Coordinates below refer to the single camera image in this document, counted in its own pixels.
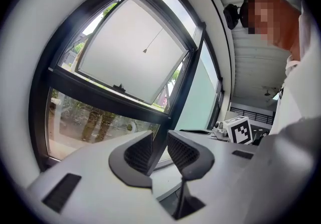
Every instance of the person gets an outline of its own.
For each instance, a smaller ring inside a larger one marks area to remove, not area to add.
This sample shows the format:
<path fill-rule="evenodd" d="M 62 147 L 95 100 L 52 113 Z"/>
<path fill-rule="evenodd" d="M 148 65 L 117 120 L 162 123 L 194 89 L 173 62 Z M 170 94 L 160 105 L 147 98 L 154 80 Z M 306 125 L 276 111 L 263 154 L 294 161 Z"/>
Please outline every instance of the person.
<path fill-rule="evenodd" d="M 279 91 L 270 134 L 321 115 L 321 42 L 317 25 L 301 2 L 301 12 L 286 0 L 244 0 L 239 16 L 249 34 L 291 53 Z"/>

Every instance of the black rectangular slot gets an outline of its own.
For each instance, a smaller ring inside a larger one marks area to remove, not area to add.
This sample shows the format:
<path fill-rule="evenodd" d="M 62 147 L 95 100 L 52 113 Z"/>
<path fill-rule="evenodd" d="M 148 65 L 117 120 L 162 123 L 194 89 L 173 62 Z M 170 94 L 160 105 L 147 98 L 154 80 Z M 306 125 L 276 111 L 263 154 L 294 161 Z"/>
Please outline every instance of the black rectangular slot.
<path fill-rule="evenodd" d="M 56 212 L 60 212 L 70 197 L 72 191 L 80 181 L 81 176 L 68 173 L 50 191 L 42 202 Z"/>
<path fill-rule="evenodd" d="M 242 158 L 245 158 L 245 159 L 248 159 L 248 160 L 251 160 L 254 155 L 254 154 L 250 154 L 250 153 L 246 153 L 246 152 L 242 152 L 242 151 L 238 151 L 238 150 L 234 151 L 232 154 L 242 157 Z"/>

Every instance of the white shirt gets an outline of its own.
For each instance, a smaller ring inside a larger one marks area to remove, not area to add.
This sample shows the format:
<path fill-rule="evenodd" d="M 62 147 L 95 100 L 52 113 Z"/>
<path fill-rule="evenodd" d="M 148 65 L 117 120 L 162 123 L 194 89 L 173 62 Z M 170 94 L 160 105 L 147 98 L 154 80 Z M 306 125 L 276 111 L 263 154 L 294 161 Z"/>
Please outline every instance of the white shirt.
<path fill-rule="evenodd" d="M 321 41 L 315 20 L 302 2 L 299 17 L 300 59 L 287 60 L 282 98 L 270 134 L 289 124 L 321 116 Z"/>

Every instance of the white corrugated metal ceiling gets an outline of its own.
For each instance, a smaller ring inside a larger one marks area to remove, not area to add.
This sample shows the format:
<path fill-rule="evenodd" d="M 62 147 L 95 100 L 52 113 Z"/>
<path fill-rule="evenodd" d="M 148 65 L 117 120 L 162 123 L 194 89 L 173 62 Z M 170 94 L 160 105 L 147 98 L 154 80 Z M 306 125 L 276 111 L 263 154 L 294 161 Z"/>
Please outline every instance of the white corrugated metal ceiling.
<path fill-rule="evenodd" d="M 223 6 L 241 6 L 243 0 L 221 0 Z M 300 0 L 287 0 L 300 9 Z M 232 30 L 235 50 L 235 88 L 232 101 L 267 108 L 285 79 L 289 52 L 280 50 L 259 35 L 248 35 L 240 22 Z"/>

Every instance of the black railing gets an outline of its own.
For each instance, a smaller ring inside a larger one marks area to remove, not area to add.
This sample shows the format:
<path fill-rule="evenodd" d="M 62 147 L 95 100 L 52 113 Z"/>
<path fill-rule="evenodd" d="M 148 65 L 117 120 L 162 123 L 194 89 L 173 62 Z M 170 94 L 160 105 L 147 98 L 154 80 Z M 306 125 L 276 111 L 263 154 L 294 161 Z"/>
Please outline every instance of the black railing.
<path fill-rule="evenodd" d="M 254 113 L 249 110 L 243 110 L 243 109 L 231 107 L 230 111 L 237 113 L 239 116 L 249 117 L 250 120 L 257 121 L 257 122 L 263 122 L 263 123 L 267 123 L 270 125 L 272 125 L 273 121 L 274 121 L 274 117 L 272 117 L 272 116 Z"/>

